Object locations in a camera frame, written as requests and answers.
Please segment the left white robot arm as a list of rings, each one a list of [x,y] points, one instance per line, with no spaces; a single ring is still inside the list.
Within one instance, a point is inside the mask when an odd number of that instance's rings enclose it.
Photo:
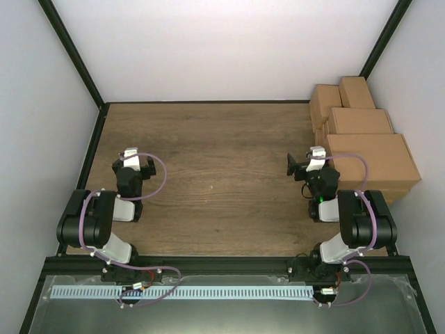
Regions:
[[[115,191],[73,191],[56,228],[58,242],[99,255],[118,264],[118,273],[128,281],[142,273],[136,247],[112,232],[113,222],[136,223],[143,210],[143,182],[156,175],[153,157],[142,165],[136,151],[124,153],[112,164]]]

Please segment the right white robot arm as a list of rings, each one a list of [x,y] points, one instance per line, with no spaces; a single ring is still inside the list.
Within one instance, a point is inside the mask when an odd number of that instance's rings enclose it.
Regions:
[[[307,260],[307,270],[316,280],[339,272],[340,266],[366,251],[388,248],[396,243],[398,231],[381,191],[340,190],[341,173],[331,167],[325,150],[314,147],[306,162],[286,156],[286,174],[309,189],[309,217],[318,223],[338,223],[339,233],[315,245]]]

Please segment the brown cardboard box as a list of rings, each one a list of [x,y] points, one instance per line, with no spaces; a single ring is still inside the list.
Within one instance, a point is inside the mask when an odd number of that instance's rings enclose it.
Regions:
[[[330,134],[326,145],[339,181],[411,189],[421,180],[402,134]]]

